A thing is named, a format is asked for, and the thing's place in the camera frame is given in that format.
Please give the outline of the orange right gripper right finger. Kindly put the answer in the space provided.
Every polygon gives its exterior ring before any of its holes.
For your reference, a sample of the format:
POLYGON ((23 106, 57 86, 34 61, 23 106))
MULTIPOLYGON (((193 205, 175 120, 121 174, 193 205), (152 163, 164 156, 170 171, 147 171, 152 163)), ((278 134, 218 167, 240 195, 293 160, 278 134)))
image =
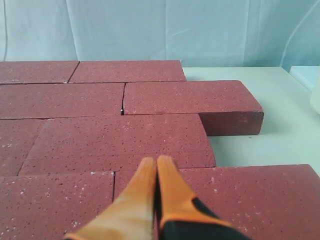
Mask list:
POLYGON ((232 225, 211 212, 183 179, 174 160, 157 159, 161 196, 160 240, 239 240, 232 225))

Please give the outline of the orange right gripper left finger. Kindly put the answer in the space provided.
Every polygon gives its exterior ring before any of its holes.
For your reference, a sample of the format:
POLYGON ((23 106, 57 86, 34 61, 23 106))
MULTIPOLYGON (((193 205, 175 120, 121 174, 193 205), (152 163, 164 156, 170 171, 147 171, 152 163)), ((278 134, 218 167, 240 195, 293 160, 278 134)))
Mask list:
POLYGON ((114 202, 65 240, 151 240, 154 231, 156 162, 144 157, 114 202))

